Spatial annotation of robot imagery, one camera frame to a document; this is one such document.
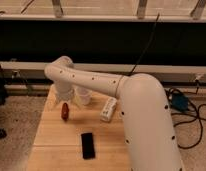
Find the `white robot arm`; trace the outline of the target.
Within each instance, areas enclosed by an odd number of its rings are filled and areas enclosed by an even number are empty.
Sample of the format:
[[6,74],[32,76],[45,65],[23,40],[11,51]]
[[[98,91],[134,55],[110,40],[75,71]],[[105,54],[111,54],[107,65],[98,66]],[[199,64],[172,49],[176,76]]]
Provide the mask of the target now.
[[74,85],[120,101],[125,140],[133,171],[185,171],[168,99],[160,81],[144,73],[123,76],[74,69],[62,56],[46,65],[57,96],[66,98]]

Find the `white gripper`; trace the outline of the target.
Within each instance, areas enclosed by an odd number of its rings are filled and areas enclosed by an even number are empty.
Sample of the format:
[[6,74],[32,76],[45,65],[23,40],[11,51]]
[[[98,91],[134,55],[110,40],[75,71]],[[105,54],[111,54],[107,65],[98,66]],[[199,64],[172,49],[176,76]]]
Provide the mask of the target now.
[[75,105],[74,99],[72,99],[74,97],[73,89],[65,92],[56,90],[55,96],[56,96],[55,104],[59,104],[61,101],[68,101],[70,105]]

